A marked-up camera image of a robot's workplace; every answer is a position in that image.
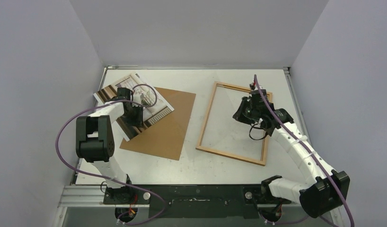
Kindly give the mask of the wooden picture frame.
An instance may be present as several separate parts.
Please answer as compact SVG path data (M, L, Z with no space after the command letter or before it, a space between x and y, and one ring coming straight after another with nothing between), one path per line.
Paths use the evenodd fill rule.
M250 91L247 87L214 82L195 147L197 150L255 165L266 164L269 136L265 131L258 131L256 134L262 139L253 139L249 132L252 125L232 117L242 97L249 96Z

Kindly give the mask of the printed photo sheet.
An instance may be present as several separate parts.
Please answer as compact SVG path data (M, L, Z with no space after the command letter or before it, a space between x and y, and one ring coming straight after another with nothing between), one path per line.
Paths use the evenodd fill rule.
M131 73L95 92L94 98L98 102L98 105L121 100L120 98L117 98L117 89L119 87L132 90L133 101L129 102L143 107L143 127L137 128L128 125L122 119L122 116L113 123L126 141L138 136L150 126L153 126L166 115L174 111L172 105L154 88L154 86L150 85L146 79L138 73Z

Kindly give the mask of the brown backing board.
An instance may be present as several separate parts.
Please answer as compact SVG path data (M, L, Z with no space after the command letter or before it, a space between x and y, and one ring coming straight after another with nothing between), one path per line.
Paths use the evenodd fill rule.
M172 105L174 111L130 141L123 139L120 149L178 161L196 94L160 87L156 90Z

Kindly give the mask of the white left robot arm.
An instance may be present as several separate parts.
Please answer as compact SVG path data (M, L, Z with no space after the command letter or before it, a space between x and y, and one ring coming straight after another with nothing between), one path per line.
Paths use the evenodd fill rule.
M133 104L133 91L118 88L106 107L76 119L76 153L91 163L106 179L106 195L127 204L137 199L129 187L131 180L114 157L115 142L112 123L120 119L131 129L143 125L143 107Z

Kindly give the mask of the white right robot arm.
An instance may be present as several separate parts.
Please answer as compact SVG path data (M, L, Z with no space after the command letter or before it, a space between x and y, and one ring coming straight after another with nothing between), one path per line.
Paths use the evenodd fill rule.
M281 198L300 204L308 216L319 216L343 205L350 178L326 163L307 141L291 115L283 108L275 109L266 90L251 91L244 96L233 119L261 129L287 152L305 178L294 182L276 175L263 180L260 196L267 203Z

